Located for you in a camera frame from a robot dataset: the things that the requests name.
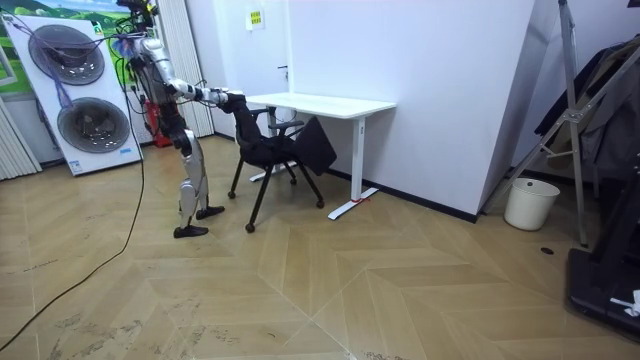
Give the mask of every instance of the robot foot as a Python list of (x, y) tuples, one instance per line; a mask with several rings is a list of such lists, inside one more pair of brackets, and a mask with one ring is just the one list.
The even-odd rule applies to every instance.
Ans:
[(183, 238), (183, 237), (196, 237), (196, 236), (202, 236), (208, 232), (209, 232), (209, 229), (207, 228), (188, 225), (185, 228), (177, 227), (175, 230), (173, 230), (173, 237), (176, 239)]
[(206, 210), (196, 211), (196, 219), (202, 220), (209, 216), (218, 215), (224, 211), (224, 206), (208, 206)]

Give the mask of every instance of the desk foot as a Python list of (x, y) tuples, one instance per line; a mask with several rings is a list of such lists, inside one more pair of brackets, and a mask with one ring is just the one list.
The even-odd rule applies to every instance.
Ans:
[(358, 202), (353, 202), (353, 201), (349, 201), (348, 203), (340, 206), (339, 208), (333, 210), (331, 212), (331, 214), (329, 214), (329, 219), (331, 220), (336, 220), (338, 219), (340, 216), (342, 216), (342, 214), (346, 213), (347, 211), (351, 210), (352, 208), (358, 206), (360, 203), (362, 203), (362, 201), (368, 197), (370, 197), (371, 195), (375, 194), (378, 192), (378, 189), (376, 188), (369, 188), (369, 190), (365, 191), (362, 193), (362, 195), (360, 196), (360, 201)]
[[(298, 166), (298, 164), (295, 163), (295, 161), (290, 161), (289, 162), (289, 167), (294, 167), (294, 166)], [(282, 165), (278, 165), (276, 167), (273, 168), (273, 171), (271, 172), (271, 174), (277, 174), (279, 172), (282, 172), (283, 170), (285, 170), (285, 167)], [(254, 175), (252, 177), (249, 178), (249, 181), (251, 182), (256, 182), (256, 181), (260, 181), (264, 178), (265, 173), (260, 173), (258, 175)]]

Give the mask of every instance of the white desk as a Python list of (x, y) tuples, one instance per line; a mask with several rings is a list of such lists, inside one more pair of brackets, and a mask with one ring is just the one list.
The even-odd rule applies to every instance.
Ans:
[[(346, 99), (328, 96), (305, 95), (295, 93), (279, 93), (260, 96), (249, 96), (247, 102), (297, 110), (300, 113), (326, 116), (329, 118), (353, 121), (353, 157), (351, 160), (351, 201), (340, 206), (329, 214), (329, 219), (336, 220), (340, 215), (360, 204), (378, 191), (376, 188), (362, 192), (362, 164), (364, 160), (364, 123), (367, 116), (378, 111), (396, 107), (395, 103)], [(274, 116), (269, 116), (269, 124), (275, 125)], [(264, 174), (252, 178), (262, 178)]]

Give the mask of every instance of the chair leg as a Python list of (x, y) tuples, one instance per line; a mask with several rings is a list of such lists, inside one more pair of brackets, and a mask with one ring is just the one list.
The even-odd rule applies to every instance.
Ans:
[(227, 194), (229, 199), (235, 199), (236, 197), (236, 186), (238, 186), (238, 179), (240, 178), (240, 173), (242, 172), (242, 164), (244, 164), (244, 160), (240, 157), (240, 161), (238, 161), (238, 167), (236, 168), (236, 175), (233, 177), (233, 184), (231, 184), (231, 191)]
[(311, 179), (311, 176), (309, 176), (309, 172), (307, 172), (307, 168), (301, 162), (297, 162), (297, 163), (298, 163), (298, 167), (300, 168), (300, 171), (302, 171), (302, 175), (304, 175), (304, 178), (307, 179), (309, 186), (311, 186), (311, 190), (313, 190), (313, 192), (318, 197), (318, 202), (316, 203), (316, 206), (319, 209), (322, 209), (324, 207), (324, 199), (322, 198), (322, 194), (320, 194), (320, 190), (318, 190), (318, 187)]
[(273, 171), (273, 165), (269, 165), (267, 168), (267, 172), (264, 175), (264, 179), (262, 180), (262, 184), (260, 185), (260, 192), (258, 193), (258, 198), (256, 199), (255, 205), (253, 205), (253, 211), (251, 212), (251, 218), (249, 219), (249, 223), (245, 226), (245, 230), (248, 233), (252, 233), (256, 230), (254, 223), (256, 222), (256, 218), (258, 217), (258, 212), (260, 211), (260, 205), (262, 205), (262, 198), (264, 198), (264, 193), (267, 191), (267, 185), (269, 185), (269, 179), (271, 179), (271, 172)]
[(296, 179), (296, 174), (293, 173), (293, 170), (291, 170), (291, 166), (289, 166), (288, 163), (283, 163), (284, 167), (287, 169), (287, 171), (289, 172), (289, 175), (291, 175), (291, 181), (289, 181), (291, 183), (291, 185), (295, 185), (298, 183), (298, 180)]

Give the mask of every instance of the chair armrest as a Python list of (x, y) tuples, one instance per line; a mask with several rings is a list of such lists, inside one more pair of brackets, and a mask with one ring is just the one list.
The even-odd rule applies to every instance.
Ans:
[(269, 125), (269, 129), (282, 130), (282, 129), (288, 129), (288, 128), (293, 127), (293, 126), (301, 126), (301, 125), (304, 125), (303, 121), (295, 120), (295, 121), (287, 121), (287, 122), (283, 122), (283, 123), (277, 123), (275, 125)]

